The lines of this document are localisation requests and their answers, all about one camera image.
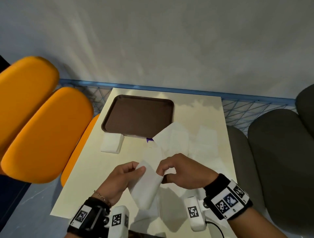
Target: hand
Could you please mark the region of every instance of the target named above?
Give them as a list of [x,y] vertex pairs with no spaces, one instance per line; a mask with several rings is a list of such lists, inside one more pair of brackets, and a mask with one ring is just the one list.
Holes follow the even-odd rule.
[[162,160],[156,173],[163,176],[169,168],[175,168],[176,174],[165,175],[162,183],[175,183],[186,189],[205,187],[218,177],[214,170],[181,153]]
[[[138,162],[134,161],[118,165],[96,191],[107,199],[111,206],[115,205],[120,200],[123,191],[128,187],[129,183],[138,180],[145,173],[146,168],[142,166],[135,169],[137,165]],[[92,197],[101,199],[96,193]]]

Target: table top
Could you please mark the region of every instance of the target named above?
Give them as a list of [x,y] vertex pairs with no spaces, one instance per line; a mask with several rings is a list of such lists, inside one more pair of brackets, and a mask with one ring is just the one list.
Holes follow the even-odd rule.
[[[170,99],[174,102],[174,122],[181,123],[192,134],[197,134],[200,125],[217,131],[219,157],[224,163],[230,177],[236,181],[236,174],[231,155],[229,138],[225,123],[224,111],[220,97],[144,91],[134,89],[113,88],[103,110],[58,198],[51,215],[72,218],[84,201],[93,194],[117,165],[130,161],[140,162],[142,151],[147,147],[146,139],[125,137],[119,154],[103,153],[100,145],[104,132],[101,124],[114,100],[118,95],[134,95]],[[126,190],[116,206],[125,205],[130,212],[131,230],[159,234],[170,237],[220,237],[214,226],[203,232],[193,232],[189,220],[182,221],[176,228],[164,224],[160,218],[150,221],[138,221],[132,224],[138,208],[130,193]],[[225,237],[236,237],[230,228],[221,227]]]

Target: cable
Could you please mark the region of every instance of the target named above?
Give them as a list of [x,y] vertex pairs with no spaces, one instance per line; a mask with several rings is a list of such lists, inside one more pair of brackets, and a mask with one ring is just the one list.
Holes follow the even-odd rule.
[[225,237],[224,237],[224,234],[222,233],[222,230],[219,228],[219,226],[217,226],[215,223],[213,223],[213,222],[211,222],[211,221],[205,221],[205,223],[215,225],[215,226],[219,229],[219,231],[220,231],[220,233],[221,233],[221,235],[222,235],[222,238],[225,238]]

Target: wristband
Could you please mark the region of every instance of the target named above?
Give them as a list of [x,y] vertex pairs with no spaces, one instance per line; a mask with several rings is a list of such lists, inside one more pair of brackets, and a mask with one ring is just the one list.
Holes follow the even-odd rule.
[[67,232],[82,238],[107,238],[104,227],[110,207],[103,201],[89,197],[70,221]]
[[206,192],[204,202],[219,220],[224,218],[233,220],[253,206],[248,194],[223,174],[219,174],[204,189]]

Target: finger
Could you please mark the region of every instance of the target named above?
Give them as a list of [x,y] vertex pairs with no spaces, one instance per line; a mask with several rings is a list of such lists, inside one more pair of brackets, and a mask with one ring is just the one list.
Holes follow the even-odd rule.
[[174,167],[174,163],[173,163],[173,158],[172,157],[168,157],[162,161],[160,161],[156,173],[160,176],[163,176],[165,171],[169,168],[173,168]]
[[162,179],[161,183],[175,183],[177,181],[177,175],[176,174],[166,174],[164,178]]
[[127,181],[130,182],[132,180],[138,180],[140,177],[143,176],[145,171],[146,171],[145,166],[142,166],[132,172],[126,173]]
[[131,162],[119,165],[119,170],[121,173],[128,173],[136,169],[136,166],[138,166],[138,162],[131,161]]

